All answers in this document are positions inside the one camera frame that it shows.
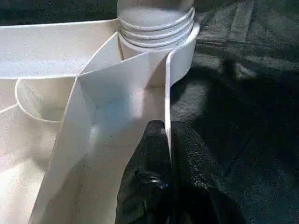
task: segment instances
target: circular opening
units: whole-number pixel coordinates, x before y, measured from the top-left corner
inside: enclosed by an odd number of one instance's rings
[[[30,117],[44,122],[60,122],[74,78],[19,79],[15,85],[18,106]]]

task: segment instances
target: gloved hand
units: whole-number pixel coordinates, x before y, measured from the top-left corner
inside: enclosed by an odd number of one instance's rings
[[[151,121],[117,196],[115,224],[164,224],[172,209],[172,170],[162,121]]]
[[[245,223],[201,137],[179,122],[171,123],[171,132],[173,170],[164,124],[148,123],[124,171],[115,223],[164,224],[175,217],[171,223],[181,224],[185,216],[193,224]]]

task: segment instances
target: round rim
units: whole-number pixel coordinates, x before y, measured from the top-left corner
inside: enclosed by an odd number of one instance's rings
[[[52,123],[52,124],[55,124],[55,123],[60,123],[60,121],[57,121],[57,120],[46,120],[46,119],[42,119],[42,118],[38,118],[34,115],[32,115],[31,113],[29,113],[28,111],[26,111],[24,109],[24,107],[22,106],[22,104],[20,103],[19,101],[19,96],[18,96],[18,87],[19,87],[19,83],[22,81],[23,79],[18,79],[16,84],[15,84],[15,87],[14,87],[14,97],[15,97],[15,100],[17,102],[17,105],[19,106],[19,108],[25,113],[27,114],[29,117],[35,119],[35,120],[38,120],[38,121],[42,121],[42,122],[46,122],[46,123]]]
[[[131,44],[133,45],[136,45],[138,47],[142,47],[142,48],[159,48],[159,47],[164,47],[164,46],[167,46],[167,45],[170,45],[172,43],[175,43],[177,41],[180,41],[182,40],[184,37],[187,37],[191,30],[193,28],[193,23],[190,25],[190,27],[184,32],[182,33],[180,36],[172,39],[172,40],[169,40],[169,41],[165,41],[165,42],[162,42],[162,43],[142,43],[142,42],[137,42],[137,41],[133,41],[129,38],[127,38],[125,35],[124,35],[124,38]]]
[[[128,37],[128,38],[134,38],[137,40],[159,40],[159,39],[163,39],[163,38],[167,38],[173,35],[178,34],[179,32],[181,32],[182,30],[184,30],[186,27],[190,26],[191,23],[193,23],[194,21],[194,16],[195,16],[195,11],[192,13],[191,15],[191,19],[185,23],[183,26],[179,27],[176,30],[173,30],[169,33],[166,34],[160,34],[160,35],[140,35],[140,34],[135,34],[133,32],[127,31],[125,29],[121,29],[121,31],[123,32],[123,34]]]

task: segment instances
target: white cylinder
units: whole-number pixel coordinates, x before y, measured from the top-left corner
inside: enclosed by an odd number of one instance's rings
[[[118,0],[121,34],[142,48],[184,40],[193,28],[193,0]]]

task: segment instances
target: vertical plastic panel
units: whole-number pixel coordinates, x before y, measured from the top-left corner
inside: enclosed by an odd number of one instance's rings
[[[30,224],[65,224],[71,220],[84,158],[88,152],[94,113],[94,103],[77,80]]]

